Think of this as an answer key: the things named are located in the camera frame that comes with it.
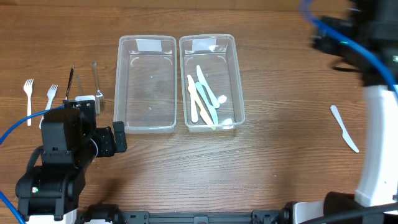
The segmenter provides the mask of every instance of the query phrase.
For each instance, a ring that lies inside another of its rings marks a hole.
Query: plastic bin
[[[216,110],[219,121],[218,125],[214,125],[216,131],[235,129],[244,122],[241,76],[232,35],[208,34],[182,37],[180,63],[185,124],[190,132],[213,131],[200,115],[197,123],[191,120],[187,75],[191,75],[194,81],[198,82],[197,65],[200,65],[207,83],[220,103],[220,107]]]
[[[114,121],[126,133],[173,133],[177,114],[174,37],[131,35],[119,40]]]

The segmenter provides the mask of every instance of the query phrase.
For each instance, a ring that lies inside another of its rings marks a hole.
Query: metal utensil
[[[100,84],[98,84],[98,74],[97,74],[97,63],[92,62],[91,63],[91,69],[93,70],[93,75],[94,75],[94,82],[95,82],[95,88],[97,89],[97,99],[100,104],[101,111],[105,109],[105,99],[104,95],[100,92]]]
[[[69,90],[70,90],[70,87],[72,86],[72,80],[73,80],[73,74],[74,73],[75,73],[75,66],[72,65],[72,68],[70,69],[69,82],[68,82],[68,88],[67,88],[67,95],[65,96],[65,100],[68,100]]]
[[[213,123],[214,124],[218,124],[218,117],[217,117],[217,111],[216,108],[214,108],[214,106],[211,106],[209,101],[207,100],[207,96],[205,93],[205,89],[203,88],[203,86],[200,84],[200,82],[196,82],[195,86],[199,92],[199,95],[201,96],[201,98],[203,99],[203,101],[205,102],[208,111],[210,112],[210,116],[213,119]]]
[[[335,105],[330,106],[330,110],[335,116],[337,123],[340,125],[341,129],[343,130],[343,139],[346,141],[347,145],[353,149],[354,152],[359,152],[358,148],[355,146],[354,141],[351,139],[349,136],[346,127],[344,126],[343,120],[340,116],[340,113],[338,112],[338,109]]]
[[[33,78],[26,80],[24,85],[24,91],[27,95],[27,115],[32,115],[32,92],[33,92]],[[32,125],[32,119],[27,120],[27,125]]]
[[[52,85],[47,92],[47,97],[49,98],[49,102],[47,103],[47,106],[45,107],[45,110],[51,109],[51,104],[52,101],[54,100],[55,94],[57,93],[58,85]],[[42,116],[42,119],[40,120],[39,128],[42,129],[42,121],[44,119],[44,115]]]
[[[216,96],[214,95],[214,93],[213,93],[212,90],[210,89],[209,84],[207,84],[206,78],[205,78],[205,76],[203,75],[203,72],[201,71],[200,65],[197,65],[197,75],[198,75],[199,82],[200,82],[204,87],[206,87],[207,93],[209,94],[209,97],[210,97],[211,104],[212,104],[216,109],[218,109],[218,108],[220,107],[220,103],[218,102]]]
[[[81,87],[81,81],[80,81],[80,76],[79,75],[76,76],[76,82],[77,82],[77,87],[78,87],[78,89],[80,91],[80,96],[84,96],[85,93],[83,91],[83,87]]]

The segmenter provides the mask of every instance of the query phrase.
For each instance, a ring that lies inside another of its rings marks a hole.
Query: plastic cutlery
[[[203,72],[201,71],[200,65],[197,65],[197,75],[198,75],[198,79],[199,82],[206,87],[207,93],[209,94],[210,97],[210,101],[211,104],[218,109],[220,107],[220,103],[218,102],[216,96],[214,95],[214,93],[212,92],[212,90],[210,89],[210,86],[207,84],[206,82],[206,78],[203,75]]]
[[[55,94],[57,93],[58,85],[52,85],[47,92],[47,97],[49,98],[49,102],[47,103],[47,106],[45,107],[45,110],[51,109],[51,104],[52,101],[54,100]],[[44,115],[42,116],[42,119],[40,120],[39,128],[42,129],[42,121],[44,119]]]
[[[214,108],[214,106],[211,106],[209,101],[207,100],[207,96],[205,93],[205,89],[203,88],[203,86],[200,84],[200,82],[196,82],[195,86],[201,96],[201,98],[203,99],[203,101],[205,102],[208,111],[210,112],[210,116],[213,119],[213,123],[214,124],[218,124],[218,117],[217,117],[217,111],[216,108]]]
[[[24,91],[27,95],[27,115],[32,115],[32,92],[33,92],[33,78],[26,80],[24,85]],[[32,119],[27,120],[27,125],[32,125]]]
[[[351,139],[351,137],[349,136],[346,127],[344,126],[343,120],[340,116],[340,113],[338,112],[338,109],[335,105],[331,105],[330,106],[330,110],[333,113],[333,115],[335,116],[338,124],[340,125],[341,129],[343,130],[343,139],[347,142],[348,146],[350,148],[353,149],[353,151],[355,152],[359,152],[358,148],[355,146],[355,143],[353,142],[353,140]]]
[[[201,101],[199,99],[199,95],[198,95],[197,89],[195,87],[195,82],[193,81],[192,76],[187,75],[187,77],[188,77],[188,83],[189,83],[188,91],[199,106],[200,116],[203,118],[203,120],[205,121],[205,123],[207,125],[214,125],[211,118],[209,117],[209,114],[206,112],[205,107],[203,106],[203,104],[201,103]]]
[[[197,111],[197,105],[195,103],[195,99],[193,95],[191,94],[191,120],[193,123],[198,122],[198,111]]]

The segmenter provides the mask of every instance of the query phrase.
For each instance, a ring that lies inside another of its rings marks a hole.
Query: black metal bracket
[[[75,224],[84,224],[89,222],[92,218],[106,219],[107,222],[122,223],[120,220],[112,220],[109,214],[113,211],[110,208],[109,212],[104,210],[97,210],[93,213],[93,208],[87,212],[78,212]],[[253,211],[252,213],[231,212],[231,213],[149,213],[149,212],[121,212],[124,222],[130,224],[277,224],[279,218],[279,211]]]

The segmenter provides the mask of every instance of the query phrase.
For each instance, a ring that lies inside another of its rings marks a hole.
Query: white label
[[[215,45],[216,45],[215,38],[195,39],[192,40],[192,51],[195,52],[198,50],[214,50]]]
[[[160,40],[137,40],[138,51],[162,51],[162,42]]]

